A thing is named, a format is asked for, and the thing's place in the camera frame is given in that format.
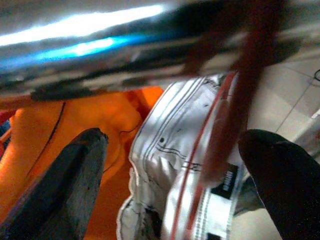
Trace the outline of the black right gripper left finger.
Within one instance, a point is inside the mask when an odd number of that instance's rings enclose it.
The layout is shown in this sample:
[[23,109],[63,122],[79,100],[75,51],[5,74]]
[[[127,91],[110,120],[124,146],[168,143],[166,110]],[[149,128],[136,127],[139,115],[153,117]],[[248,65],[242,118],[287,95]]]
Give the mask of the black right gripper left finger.
[[2,240],[82,240],[100,189],[108,136],[81,132],[40,179],[24,191],[0,225]]

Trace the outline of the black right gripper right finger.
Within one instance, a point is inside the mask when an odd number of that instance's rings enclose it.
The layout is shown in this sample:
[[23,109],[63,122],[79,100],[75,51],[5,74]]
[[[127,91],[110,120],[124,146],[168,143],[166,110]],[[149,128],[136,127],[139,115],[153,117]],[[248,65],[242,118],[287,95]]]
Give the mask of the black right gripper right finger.
[[266,130],[238,141],[241,159],[284,240],[320,238],[320,165],[301,146]]

